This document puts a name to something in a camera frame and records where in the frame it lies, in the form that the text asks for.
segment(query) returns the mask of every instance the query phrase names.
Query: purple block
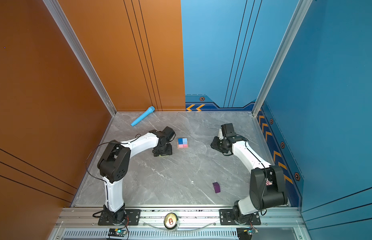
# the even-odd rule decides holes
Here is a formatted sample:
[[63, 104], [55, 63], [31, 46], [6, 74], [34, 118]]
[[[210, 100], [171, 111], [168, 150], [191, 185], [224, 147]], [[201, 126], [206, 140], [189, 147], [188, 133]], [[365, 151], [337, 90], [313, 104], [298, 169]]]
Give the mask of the purple block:
[[213, 182], [212, 185], [214, 186], [215, 193], [220, 192], [220, 186], [217, 182]]

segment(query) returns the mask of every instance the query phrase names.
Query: cable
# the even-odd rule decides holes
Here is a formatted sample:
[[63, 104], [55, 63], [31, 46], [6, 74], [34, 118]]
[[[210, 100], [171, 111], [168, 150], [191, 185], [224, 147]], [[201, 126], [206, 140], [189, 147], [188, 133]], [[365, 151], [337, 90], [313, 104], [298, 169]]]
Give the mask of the cable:
[[260, 210], [260, 215], [264, 216], [267, 213], [267, 209], [265, 209], [265, 213], [262, 214], [262, 209]]
[[[96, 148], [94, 148], [93, 151], [97, 150], [99, 146], [101, 146], [101, 145], [103, 145], [103, 144], [106, 144], [106, 143], [111, 143], [111, 142], [104, 142], [104, 143], [101, 143], [101, 144], [99, 144]], [[89, 159], [89, 157], [90, 157], [90, 155], [93, 153], [93, 151], [91, 151], [90, 154], [89, 154], [89, 156], [87, 156], [87, 158], [86, 158], [86, 161], [85, 161], [85, 169], [86, 169], [86, 172], [87, 172], [90, 176], [92, 176], [93, 178], [98, 179], [98, 180], [101, 180], [101, 181], [104, 181], [105, 183], [107, 183], [107, 182], [106, 182], [105, 180], [103, 180], [103, 179], [100, 179], [100, 178], [94, 177], [94, 176], [89, 172], [89, 170], [87, 169], [87, 160]]]
[[259, 231], [256, 227], [253, 226], [253, 224], [251, 223], [251, 221], [250, 221], [250, 224], [251, 224], [251, 229], [255, 228], [257, 231]]
[[177, 134], [174, 132], [174, 137], [173, 137], [173, 139], [170, 142], [174, 141], [174, 139], [175, 139], [176, 136], [177, 136]]
[[101, 211], [99, 211], [99, 212], [96, 212], [96, 213], [94, 213], [93, 214], [93, 217], [95, 217], [95, 218], [100, 218], [101, 216], [95, 216], [95, 214], [100, 214], [101, 212], [102, 212], [103, 210], [101, 210]]
[[231, 155], [234, 155], [234, 153], [231, 153], [231, 154], [229, 154], [229, 155], [225, 155], [223, 152], [222, 152], [222, 154], [223, 154], [223, 156], [231, 156]]
[[129, 229], [127, 228], [126, 224], [123, 223], [123, 225], [125, 225], [125, 228], [127, 230], [127, 239], [126, 240], [128, 240], [129, 237], [130, 237], [130, 232], [129, 232]]
[[140, 134], [140, 133], [138, 133], [137, 135], [135, 135], [135, 139], [134, 140], [132, 140], [132, 141], [130, 141], [130, 142], [121, 142], [121, 144], [129, 144], [129, 143], [131, 143], [131, 142], [134, 142], [134, 141], [136, 141], [138, 138], [140, 138], [140, 137], [142, 137], [142, 135]]

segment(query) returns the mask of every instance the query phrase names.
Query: colored block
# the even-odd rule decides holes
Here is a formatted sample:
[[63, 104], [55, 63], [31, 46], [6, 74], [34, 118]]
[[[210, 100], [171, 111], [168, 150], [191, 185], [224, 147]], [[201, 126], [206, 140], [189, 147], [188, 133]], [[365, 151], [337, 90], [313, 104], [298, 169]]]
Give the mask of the colored block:
[[187, 148], [188, 143], [187, 143], [187, 138], [178, 138], [178, 148]]
[[213, 182], [212, 185], [214, 186], [215, 193], [219, 193], [220, 192], [219, 183]]

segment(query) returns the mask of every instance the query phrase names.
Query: black line stripe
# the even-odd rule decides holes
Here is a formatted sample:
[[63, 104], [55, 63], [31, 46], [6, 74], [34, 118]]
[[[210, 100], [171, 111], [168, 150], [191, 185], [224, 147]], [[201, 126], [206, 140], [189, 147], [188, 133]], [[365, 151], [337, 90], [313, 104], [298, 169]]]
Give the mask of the black line stripe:
[[260, 1], [260, 5], [259, 5], [259, 9], [258, 9], [258, 14], [256, 15], [256, 19], [255, 19], [255, 23], [254, 23], [254, 27], [253, 27], [253, 32], [251, 33], [250, 42], [248, 43], [247, 52], [246, 52], [246, 57], [245, 57], [245, 61], [243, 62], [242, 71], [240, 72], [240, 76], [239, 76], [239, 80], [238, 80], [238, 85], [236, 86], [235, 96], [234, 96], [233, 104], [231, 105], [231, 107], [234, 106], [234, 102], [235, 102], [235, 98], [236, 98], [236, 93], [238, 92], [238, 87], [239, 87], [239, 83], [240, 83], [240, 78], [242, 77], [243, 68], [245, 67], [245, 63], [246, 63], [246, 58], [247, 58], [247, 54], [248, 54], [248, 49], [250, 48], [251, 39], [253, 39], [253, 34], [254, 34], [255, 25], [256, 25], [256, 20], [258, 20], [258, 15], [259, 15], [260, 6], [262, 6], [262, 0]]
[[146, 26], [145, 26], [145, 20], [143, 19], [142, 8], [141, 8], [141, 2], [140, 2], [140, 0], [138, 0], [138, 2], [139, 2], [139, 8], [140, 8], [140, 10], [141, 10], [141, 16], [142, 16], [142, 21], [143, 21], [143, 27], [145, 28], [145, 34], [146, 34], [147, 45], [149, 46], [149, 54], [150, 54], [150, 59], [151, 59], [151, 65], [153, 66], [155, 84], [157, 85], [158, 98], [160, 99], [161, 110], [163, 110], [163, 108], [162, 108], [162, 101], [161, 101], [161, 95], [160, 95], [160, 91], [159, 91], [159, 89], [158, 89], [157, 77], [156, 77], [156, 75], [155, 75], [155, 68], [154, 68], [153, 58], [151, 57], [151, 50], [150, 50], [150, 45], [149, 45], [149, 39], [148, 39], [148, 37], [147, 37]]
[[[368, 206], [368, 205], [372, 205], [372, 203], [369, 203], [369, 204], [364, 204], [364, 205], [361, 205], [361, 206], [358, 206], [358, 207], [353, 207], [353, 208], [350, 208], [350, 209], [346, 209], [346, 210], [342, 210], [342, 211], [339, 211], [339, 212], [335, 212], [333, 214], [338, 214], [338, 213], [341, 213], [341, 212], [346, 212], [348, 210], [353, 210], [353, 209], [358, 209], [360, 207], [365, 207], [365, 206]], [[333, 215], [333, 214], [327, 214], [325, 216], [321, 216], [321, 217], [327, 217], [327, 216], [330, 216], [330, 215]], [[314, 219], [318, 219], [318, 218], [321, 218], [321, 217], [316, 217], [316, 218], [312, 218], [312, 219], [309, 219], [309, 220], [305, 220], [305, 222], [307, 221], [311, 221], [311, 220], [314, 220]]]
[[338, 224], [334, 224], [334, 225], [330, 225], [330, 226], [325, 226], [325, 227], [312, 228], [312, 229], [308, 229], [308, 230], [310, 231], [310, 230], [315, 230], [315, 229], [320, 229], [320, 228], [327, 228], [327, 227], [339, 226], [339, 225], [348, 224], [348, 223], [362, 222], [362, 221], [371, 220], [371, 219], [372, 219], [372, 217], [371, 218], [366, 218], [366, 219], [361, 219], [361, 220], [356, 220], [356, 221], [352, 221], [352, 222], [338, 223]]
[[236, 47], [235, 47], [235, 52], [234, 52], [233, 64], [231, 65], [230, 77], [228, 77], [228, 84], [227, 84], [227, 90], [226, 90], [225, 102], [223, 103], [223, 107], [225, 107], [225, 104], [226, 104], [226, 98], [227, 98], [228, 86], [230, 85], [231, 73], [232, 73], [232, 71], [233, 71], [233, 67], [234, 67], [234, 60], [235, 60], [235, 55], [236, 55], [236, 49], [238, 48], [239, 36], [240, 36], [240, 31], [242, 30], [242, 24], [243, 24], [243, 18], [245, 17], [246, 6], [247, 6], [247, 0], [246, 0], [246, 4], [245, 4], [245, 10], [243, 10], [242, 22], [240, 23], [239, 34], [238, 34], [238, 40], [236, 41]]
[[1, 149], [1, 148], [0, 148], [0, 150], [3, 151], [3, 152], [5, 152], [5, 153], [7, 153], [7, 154], [9, 154], [10, 156], [13, 156], [13, 157], [15, 157], [16, 159], [18, 159], [18, 160], [20, 160], [20, 161], [22, 161], [22, 162], [24, 162], [24, 163], [26, 163], [26, 164], [32, 166], [33, 168], [36, 168], [36, 169], [40, 170], [41, 172], [43, 172], [43, 173], [45, 173], [45, 174], [47, 174], [47, 175], [49, 175], [49, 176], [55, 178], [56, 180], [59, 180], [59, 181], [65, 183], [65, 184], [69, 185], [70, 187], [73, 187], [73, 188], [75, 188], [75, 189], [78, 189], [78, 188], [76, 188], [76, 187], [74, 187], [74, 186], [72, 186], [72, 185], [70, 185], [70, 184], [68, 184], [68, 183], [66, 183], [66, 182], [64, 182], [64, 181], [62, 181], [62, 180], [60, 180], [59, 178], [56, 178], [56, 177], [54, 177], [53, 175], [48, 174], [47, 172], [45, 172], [45, 171], [39, 169], [38, 167], [35, 167], [35, 166], [31, 165], [30, 163], [28, 163], [28, 162], [26, 162], [26, 161], [23, 161], [23, 160], [20, 159], [19, 157], [16, 157], [16, 156], [14, 156], [13, 154], [11, 154], [11, 153], [9, 153], [9, 152], [6, 152], [5, 150], [3, 150], [3, 149]]
[[131, 0], [131, 5], [133, 5], [133, 11], [134, 11], [134, 16], [135, 16], [135, 21], [136, 21], [137, 27], [138, 27], [139, 38], [141, 39], [141, 44], [142, 44], [142, 49], [143, 49], [143, 55], [145, 56], [145, 60], [146, 60], [147, 71], [149, 72], [149, 77], [150, 77], [150, 82], [151, 82], [151, 88], [153, 89], [155, 104], [156, 104], [156, 107], [158, 108], [157, 97], [155, 96], [153, 81], [151, 80], [151, 74], [150, 74], [149, 64], [147, 63], [147, 57], [146, 57], [146, 53], [145, 53], [145, 47], [143, 46], [141, 31], [139, 30], [139, 25], [138, 25], [137, 15], [135, 14], [133, 0]]
[[[21, 173], [23, 173], [23, 174], [26, 174], [26, 175], [28, 175], [28, 176], [30, 176], [30, 177], [32, 177], [32, 178], [35, 178], [36, 180], [40, 180], [39, 178], [36, 178], [36, 177], [34, 177], [34, 176], [31, 176], [30, 174], [27, 174], [27, 173], [25, 173], [25, 172], [23, 172], [23, 171], [21, 171], [21, 170], [19, 170], [19, 169], [16, 169], [15, 167], [12, 167], [12, 166], [10, 166], [10, 165], [7, 165], [6, 163], [3, 163], [3, 162], [1, 162], [1, 161], [0, 161], [0, 163], [2, 163], [2, 164], [5, 165], [5, 166], [11, 167], [12, 169], [15, 169], [15, 170], [17, 170], [17, 171], [19, 171], [19, 172], [21, 172]], [[57, 188], [57, 189], [59, 189], [59, 190], [62, 190], [62, 191], [64, 191], [64, 192], [67, 192], [67, 191], [65, 191], [65, 190], [63, 190], [63, 189], [60, 189], [59, 187], [56, 187], [56, 186], [54, 186], [54, 185], [51, 185], [51, 184], [45, 182], [44, 180], [40, 180], [40, 181], [41, 181], [41, 182], [44, 182], [45, 184], [48, 184], [48, 185], [50, 185], [50, 186], [52, 186], [52, 187], [55, 187], [55, 188]]]
[[[17, 182], [16, 180], [12, 180], [12, 179], [7, 178], [7, 177], [4, 177], [4, 176], [2, 176], [2, 175], [0, 175], [0, 177], [3, 177], [3, 178], [5, 178], [5, 179], [7, 179], [7, 180], [10, 180], [10, 181], [13, 181], [13, 182], [19, 183], [19, 184], [24, 185], [24, 186], [26, 186], [26, 187], [30, 187], [30, 186], [28, 186], [28, 185], [25, 185], [25, 184], [23, 184], [23, 183]], [[37, 191], [39, 191], [39, 192], [43, 192], [43, 193], [45, 193], [45, 194], [47, 194], [47, 195], [50, 195], [50, 196], [52, 196], [52, 197], [55, 197], [55, 198], [61, 199], [60, 197], [57, 197], [57, 196], [54, 196], [54, 195], [48, 194], [47, 192], [44, 192], [44, 191], [38, 190], [38, 189], [36, 189], [36, 188], [33, 188], [33, 187], [30, 187], [30, 188], [31, 188], [31, 189], [34, 189], [34, 190], [37, 190]]]
[[243, 47], [245, 46], [248, 27], [249, 27], [249, 25], [250, 25], [251, 16], [253, 15], [254, 4], [255, 4], [255, 0], [254, 0], [254, 3], [253, 3], [253, 7], [251, 8], [250, 18], [248, 19], [248, 24], [247, 24], [246, 34], [245, 34], [245, 40], [243, 40], [242, 50], [240, 51], [240, 56], [239, 56], [238, 66], [236, 66], [236, 72], [235, 72], [234, 82], [233, 82], [233, 86], [232, 86], [232, 88], [231, 88], [230, 99], [228, 100], [228, 105], [227, 105], [227, 107], [230, 105], [231, 96], [232, 96], [232, 94], [233, 94], [233, 89], [234, 89], [234, 85], [235, 85], [235, 79], [236, 79], [236, 75], [237, 75], [237, 73], [238, 73], [239, 64], [240, 64], [240, 59], [242, 58]]
[[151, 94], [150, 94], [150, 90], [149, 90], [149, 85], [147, 84], [147, 79], [146, 79], [145, 71], [143, 70], [143, 65], [142, 65], [142, 61], [141, 61], [141, 56], [139, 55], [137, 42], [135, 41], [135, 36], [134, 36], [134, 32], [133, 32], [133, 27], [131, 26], [130, 17], [129, 17], [129, 13], [127, 12], [127, 7], [126, 7], [126, 2], [125, 2], [125, 0], [123, 0], [123, 3], [125, 4], [126, 14], [127, 14], [127, 18], [128, 18], [128, 20], [129, 20], [129, 23], [130, 23], [131, 33], [133, 34], [133, 38], [134, 38], [134, 42], [135, 42], [135, 47], [137, 48], [137, 53], [138, 53], [138, 57], [139, 57], [139, 62], [141, 63], [141, 68], [142, 68], [143, 76], [144, 76], [144, 78], [145, 78], [145, 82], [146, 82], [146, 86], [147, 86], [147, 92], [149, 92], [150, 102], [151, 102], [151, 105], [152, 105], [152, 104], [153, 104], [153, 101], [152, 101], [152, 99], [151, 99]]
[[361, 190], [361, 191], [359, 191], [359, 192], [356, 192], [356, 193], [353, 193], [353, 194], [350, 194], [350, 195], [347, 195], [347, 196], [344, 196], [344, 197], [341, 197], [341, 198], [335, 199], [335, 200], [333, 200], [333, 201], [331, 201], [331, 202], [328, 202], [328, 203], [325, 203], [325, 204], [322, 204], [322, 205], [319, 205], [319, 206], [313, 207], [313, 208], [311, 208], [311, 209], [307, 209], [307, 210], [305, 210], [305, 211], [303, 211], [303, 212], [307, 212], [307, 211], [310, 211], [310, 210], [316, 209], [317, 207], [322, 207], [322, 206], [324, 206], [324, 205], [326, 205], [326, 204], [330, 204], [330, 203], [335, 202], [335, 201], [337, 201], [337, 200], [341, 200], [341, 199], [344, 199], [344, 198], [350, 197], [350, 196], [352, 196], [352, 195], [355, 195], [355, 194], [358, 194], [358, 193], [361, 193], [361, 192], [364, 192], [364, 191], [367, 191], [367, 190], [370, 190], [370, 189], [372, 189], [372, 187], [369, 187], [369, 188], [366, 188], [366, 189]]

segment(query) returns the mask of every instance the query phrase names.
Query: orange wall panel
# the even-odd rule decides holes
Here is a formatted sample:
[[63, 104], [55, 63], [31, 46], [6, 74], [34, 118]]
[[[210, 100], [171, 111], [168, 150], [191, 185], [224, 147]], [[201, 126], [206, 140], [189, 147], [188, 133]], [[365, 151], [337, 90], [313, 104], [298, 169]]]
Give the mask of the orange wall panel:
[[180, 0], [59, 0], [118, 111], [184, 110]]
[[184, 111], [181, 1], [140, 0], [140, 4], [163, 110]]
[[0, 0], [0, 239], [49, 236], [110, 119], [43, 1]]

